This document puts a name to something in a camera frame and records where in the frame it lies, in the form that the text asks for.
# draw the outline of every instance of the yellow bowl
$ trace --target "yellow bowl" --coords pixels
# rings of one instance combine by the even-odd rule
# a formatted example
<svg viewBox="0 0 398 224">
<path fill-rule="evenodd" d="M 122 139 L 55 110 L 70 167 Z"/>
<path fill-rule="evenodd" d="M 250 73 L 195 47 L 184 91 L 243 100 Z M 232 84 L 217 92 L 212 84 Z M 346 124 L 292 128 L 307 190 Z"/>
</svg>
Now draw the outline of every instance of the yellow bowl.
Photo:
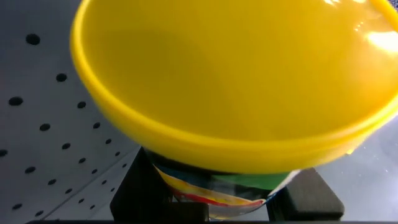
<svg viewBox="0 0 398 224">
<path fill-rule="evenodd" d="M 397 21 L 384 0 L 83 0 L 71 51 L 143 146 L 266 174 L 332 161 L 395 115 Z"/>
</svg>

